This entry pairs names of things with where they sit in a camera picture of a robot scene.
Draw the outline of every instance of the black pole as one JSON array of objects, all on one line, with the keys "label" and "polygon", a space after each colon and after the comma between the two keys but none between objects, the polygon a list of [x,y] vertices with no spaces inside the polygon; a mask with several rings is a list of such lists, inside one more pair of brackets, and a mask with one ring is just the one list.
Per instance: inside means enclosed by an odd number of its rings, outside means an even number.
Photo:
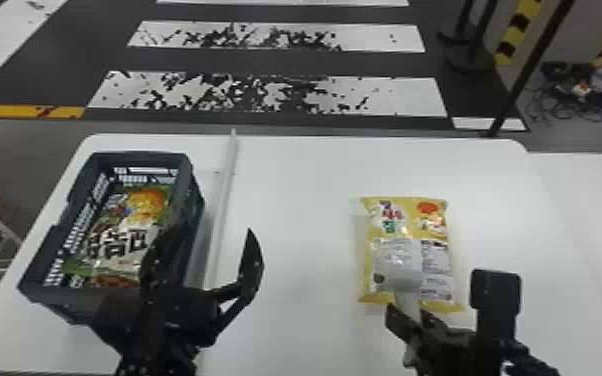
[{"label": "black pole", "polygon": [[488,25],[490,24],[490,20],[492,20],[492,16],[495,14],[495,9],[497,9],[497,0],[488,0],[488,4],[483,10],[481,19],[478,21],[478,28],[476,29],[474,40],[471,42],[471,46],[467,51],[467,57],[469,60],[474,60],[476,58],[478,49],[483,46],[483,37],[485,36],[485,32],[488,30]]},{"label": "black pole", "polygon": [[527,62],[525,62],[525,66],[518,74],[518,78],[516,82],[513,84],[513,88],[509,92],[509,96],[504,104],[504,107],[499,112],[499,115],[495,118],[495,121],[490,126],[490,130],[488,130],[483,136],[484,137],[497,137],[497,133],[502,129],[502,125],[504,125],[504,121],[506,120],[506,116],[509,111],[516,103],[516,100],[525,89],[525,85],[530,80],[530,76],[537,68],[539,61],[544,56],[544,52],[548,46],[551,45],[555,34],[557,34],[560,25],[565,20],[569,11],[572,10],[572,6],[574,6],[575,0],[560,0],[558,7],[555,8],[555,12],[551,16],[551,19],[548,21],[548,25],[544,29],[541,38],[537,41],[537,44],[534,46],[534,50],[530,54],[530,57],[527,58]]},{"label": "black pole", "polygon": [[474,7],[474,3],[476,0],[464,0],[464,5],[462,6],[462,11],[460,12],[460,18],[457,19],[457,24],[455,25],[455,34],[462,34],[464,29],[467,27],[467,22],[469,22],[469,15],[471,14],[471,9]]}]

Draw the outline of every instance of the snack bag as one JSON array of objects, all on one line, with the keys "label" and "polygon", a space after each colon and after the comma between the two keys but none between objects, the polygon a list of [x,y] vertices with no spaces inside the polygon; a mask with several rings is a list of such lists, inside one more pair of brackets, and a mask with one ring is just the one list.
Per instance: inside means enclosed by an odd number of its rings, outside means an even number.
[{"label": "snack bag", "polygon": [[170,185],[118,187],[91,227],[82,251],[61,266],[86,286],[135,287],[149,246],[162,230]]},{"label": "snack bag", "polygon": [[394,291],[415,289],[422,309],[462,311],[454,301],[446,201],[363,197],[362,204],[369,213],[369,228],[360,301],[393,303]]}]

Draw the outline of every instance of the black crate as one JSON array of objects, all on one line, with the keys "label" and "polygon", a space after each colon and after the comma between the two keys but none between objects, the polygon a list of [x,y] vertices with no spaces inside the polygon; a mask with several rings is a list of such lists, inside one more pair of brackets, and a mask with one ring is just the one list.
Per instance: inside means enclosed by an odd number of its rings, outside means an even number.
[{"label": "black crate", "polygon": [[73,324],[86,324],[111,289],[82,287],[79,276],[63,274],[61,264],[82,247],[93,223],[117,185],[173,184],[164,228],[180,225],[169,283],[182,284],[188,268],[204,201],[184,154],[122,152],[93,154],[68,194],[67,207],[52,226],[19,282],[19,290]]}]

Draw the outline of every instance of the yellow package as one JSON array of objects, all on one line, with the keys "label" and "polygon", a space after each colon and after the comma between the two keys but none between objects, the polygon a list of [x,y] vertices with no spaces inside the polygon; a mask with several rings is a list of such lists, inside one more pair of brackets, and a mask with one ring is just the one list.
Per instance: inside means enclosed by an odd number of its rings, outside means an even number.
[{"label": "yellow package", "polygon": [[362,277],[365,303],[393,303],[393,291],[414,288],[420,308],[462,311],[455,302],[445,211],[447,202],[424,197],[363,197],[369,213]]}]

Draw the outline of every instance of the white rod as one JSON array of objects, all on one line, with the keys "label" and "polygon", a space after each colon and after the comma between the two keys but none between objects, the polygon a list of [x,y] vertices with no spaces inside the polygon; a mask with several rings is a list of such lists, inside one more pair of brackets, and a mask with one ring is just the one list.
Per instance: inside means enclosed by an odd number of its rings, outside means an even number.
[{"label": "white rod", "polygon": [[231,136],[226,149],[226,159],[224,168],[220,175],[221,184],[215,189],[214,200],[214,221],[212,233],[210,236],[210,247],[208,248],[208,263],[203,284],[205,289],[215,287],[215,279],[217,278],[217,268],[219,266],[219,254],[222,247],[222,239],[224,238],[224,222],[226,221],[226,209],[229,206],[229,196],[231,195],[231,185],[233,183],[233,175],[236,169],[236,159],[238,156],[238,136],[236,130],[231,129]]}]

